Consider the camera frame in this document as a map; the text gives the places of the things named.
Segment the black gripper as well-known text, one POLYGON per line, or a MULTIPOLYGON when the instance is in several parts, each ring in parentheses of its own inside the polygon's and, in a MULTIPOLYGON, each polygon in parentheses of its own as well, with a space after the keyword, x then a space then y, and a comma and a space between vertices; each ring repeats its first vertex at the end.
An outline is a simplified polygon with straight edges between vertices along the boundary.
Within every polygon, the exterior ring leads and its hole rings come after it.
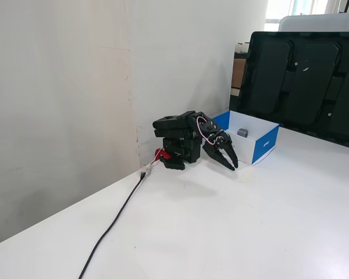
POLYGON ((202 148, 210 158, 217 161, 229 170, 235 171, 235 169, 238 168, 238 157, 232 146, 232 140, 224 130, 210 134, 209 137, 206 138, 202 148), (219 151, 220 149, 224 150, 227 153, 233 164, 231 164, 223 156, 223 154, 219 151))

